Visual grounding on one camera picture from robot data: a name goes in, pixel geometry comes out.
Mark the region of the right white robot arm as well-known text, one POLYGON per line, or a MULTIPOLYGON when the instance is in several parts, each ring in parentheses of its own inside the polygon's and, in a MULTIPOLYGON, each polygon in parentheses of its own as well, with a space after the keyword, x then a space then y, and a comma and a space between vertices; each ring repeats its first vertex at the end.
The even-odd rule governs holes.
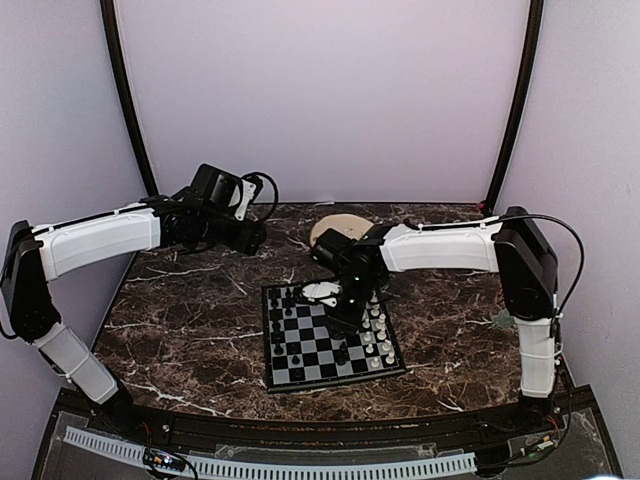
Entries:
POLYGON ((558 261, 524 208, 467 222, 372 224, 357 239, 328 228, 317 237, 311 256, 335 277, 304 286, 302 297, 324 304, 330 324, 343 332, 359 328, 366 303, 392 274, 470 270, 498 275, 518 331, 520 391, 527 397, 511 410, 510 424, 530 434, 547 420, 544 398, 551 396, 556 377, 558 261))

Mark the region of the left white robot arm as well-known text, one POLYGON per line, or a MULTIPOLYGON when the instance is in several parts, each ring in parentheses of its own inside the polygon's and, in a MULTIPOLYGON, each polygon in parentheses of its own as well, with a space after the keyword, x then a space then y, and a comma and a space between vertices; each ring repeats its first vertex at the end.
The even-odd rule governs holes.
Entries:
POLYGON ((71 385, 101 408, 101 417, 120 436, 141 427, 122 381, 99 360, 86 337, 67 321, 56 285, 87 279, 103 266, 122 265, 140 252, 181 247, 198 253, 222 245, 253 255, 266 238, 265 217, 249 211, 265 186, 266 173, 235 175, 208 164, 173 195, 153 195, 78 219, 10 230, 1 269, 6 315, 1 334, 34 347, 71 385))

